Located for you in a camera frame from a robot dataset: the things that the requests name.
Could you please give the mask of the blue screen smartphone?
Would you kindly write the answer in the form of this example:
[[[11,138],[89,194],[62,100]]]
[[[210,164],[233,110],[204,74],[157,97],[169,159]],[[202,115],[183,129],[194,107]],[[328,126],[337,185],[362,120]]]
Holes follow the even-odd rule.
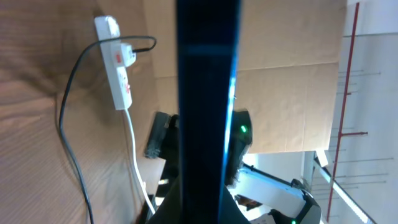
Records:
[[[240,0],[176,2],[181,223],[219,223],[236,89]]]

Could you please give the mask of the brown cardboard panel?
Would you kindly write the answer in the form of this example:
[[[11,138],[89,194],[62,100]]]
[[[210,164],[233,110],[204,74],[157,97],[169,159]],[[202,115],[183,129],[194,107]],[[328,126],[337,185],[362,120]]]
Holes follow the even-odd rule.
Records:
[[[338,84],[344,0],[243,2],[235,108],[251,153],[324,151]]]

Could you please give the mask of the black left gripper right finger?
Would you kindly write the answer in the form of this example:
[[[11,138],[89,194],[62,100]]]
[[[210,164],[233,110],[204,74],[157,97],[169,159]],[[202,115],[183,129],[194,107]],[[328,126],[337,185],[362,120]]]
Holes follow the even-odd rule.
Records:
[[[225,185],[223,186],[221,198],[220,224],[250,224]]]

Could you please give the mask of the white power strip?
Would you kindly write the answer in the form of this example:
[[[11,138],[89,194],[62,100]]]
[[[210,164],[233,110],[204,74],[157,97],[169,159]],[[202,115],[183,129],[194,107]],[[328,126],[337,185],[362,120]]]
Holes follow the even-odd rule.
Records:
[[[114,39],[121,36],[119,25],[114,17],[99,16],[94,19],[94,22],[98,40]],[[100,44],[116,110],[126,110],[132,104],[132,96],[121,46],[122,42],[120,40]]]

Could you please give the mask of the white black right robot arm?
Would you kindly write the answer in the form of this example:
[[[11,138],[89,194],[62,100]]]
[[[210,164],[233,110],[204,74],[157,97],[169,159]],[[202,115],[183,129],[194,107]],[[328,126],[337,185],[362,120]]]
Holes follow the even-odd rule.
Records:
[[[202,132],[205,138],[189,147],[194,171],[188,198],[192,211],[183,211],[181,186],[185,169],[180,166],[186,160],[180,154],[180,127],[179,115],[156,112],[145,156],[166,161],[162,176],[170,182],[159,192],[165,199],[149,223],[183,223],[183,215],[187,215],[188,223],[209,223],[211,218],[218,223],[248,223],[238,207],[251,202],[271,209],[256,219],[258,223],[316,223],[321,220],[321,208],[298,180],[286,182],[243,162],[243,156],[252,144],[248,110],[232,114],[225,177],[220,182],[220,192],[215,196],[210,194],[211,180],[218,173],[215,152],[211,150],[213,134]]]

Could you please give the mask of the red pipe rack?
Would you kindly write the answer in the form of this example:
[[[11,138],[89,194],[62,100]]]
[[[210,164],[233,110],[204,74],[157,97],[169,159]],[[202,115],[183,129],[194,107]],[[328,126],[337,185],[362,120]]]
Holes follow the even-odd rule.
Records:
[[[341,144],[341,139],[344,136],[343,133],[343,123],[345,119],[345,111],[346,111],[346,100],[348,96],[348,84],[349,84],[349,78],[351,74],[351,64],[352,64],[352,59],[353,59],[353,53],[354,53],[354,42],[355,42],[355,36],[356,36],[356,28],[358,24],[358,15],[359,15],[359,8],[360,8],[360,2],[357,1],[355,2],[355,8],[354,8],[354,17],[353,17],[353,26],[351,30],[351,35],[350,35],[350,45],[349,45],[349,54],[348,54],[348,62],[347,62],[347,68],[346,68],[346,75],[345,75],[345,87],[344,87],[344,92],[343,92],[343,99],[342,99],[342,106],[341,106],[341,113],[340,113],[340,122],[338,126],[338,137],[337,137],[337,143],[336,143],[336,152],[335,152],[335,158],[333,160],[333,172],[330,178],[330,195],[328,199],[328,209],[326,213],[326,221],[329,223],[330,222],[330,213],[332,209],[332,201],[333,201],[333,191],[335,190],[335,177],[336,177],[336,171],[337,171],[337,165],[338,165],[338,157],[340,153],[340,144]]]

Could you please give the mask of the white usb charger plug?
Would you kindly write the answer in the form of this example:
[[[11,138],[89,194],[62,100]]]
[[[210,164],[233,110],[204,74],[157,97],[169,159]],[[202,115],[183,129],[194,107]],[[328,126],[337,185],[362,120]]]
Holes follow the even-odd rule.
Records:
[[[136,61],[136,53],[131,44],[121,44],[121,55],[123,58],[123,65],[125,67],[130,67]]]

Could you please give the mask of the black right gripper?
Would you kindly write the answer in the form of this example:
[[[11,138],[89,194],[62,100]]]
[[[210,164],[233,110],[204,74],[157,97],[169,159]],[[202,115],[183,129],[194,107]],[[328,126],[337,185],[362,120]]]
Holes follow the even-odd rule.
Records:
[[[179,175],[178,125],[179,115],[171,117],[160,111],[155,113],[144,155],[149,159],[156,159],[158,156],[165,159],[160,179],[168,180],[167,184],[159,184],[156,197],[165,197]]]

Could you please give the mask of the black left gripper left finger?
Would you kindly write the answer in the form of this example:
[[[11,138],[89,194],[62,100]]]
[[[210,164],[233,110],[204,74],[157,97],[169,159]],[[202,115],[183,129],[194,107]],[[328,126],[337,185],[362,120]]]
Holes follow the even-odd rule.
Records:
[[[147,224],[179,224],[181,215],[180,178],[173,182],[169,192]]]

